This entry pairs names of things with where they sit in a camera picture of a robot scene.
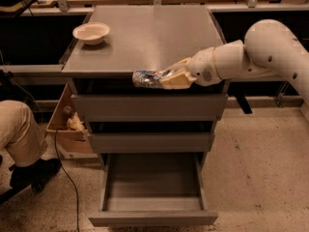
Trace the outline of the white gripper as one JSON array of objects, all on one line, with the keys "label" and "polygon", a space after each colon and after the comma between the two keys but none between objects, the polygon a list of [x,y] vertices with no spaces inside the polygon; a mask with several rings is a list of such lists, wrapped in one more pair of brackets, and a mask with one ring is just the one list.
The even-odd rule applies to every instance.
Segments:
[{"label": "white gripper", "polygon": [[222,81],[213,62],[214,47],[197,52],[166,69],[169,72],[159,82],[164,89],[187,89],[192,83],[211,86]]}]

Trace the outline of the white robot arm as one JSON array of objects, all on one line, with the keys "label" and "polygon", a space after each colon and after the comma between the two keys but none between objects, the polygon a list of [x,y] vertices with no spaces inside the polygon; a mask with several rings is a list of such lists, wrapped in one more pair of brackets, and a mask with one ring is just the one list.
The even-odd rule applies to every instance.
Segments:
[{"label": "white robot arm", "polygon": [[167,69],[160,84],[186,89],[196,83],[217,84],[230,78],[278,74],[309,102],[309,53],[283,23],[264,19],[254,23],[244,39],[197,52]]}]

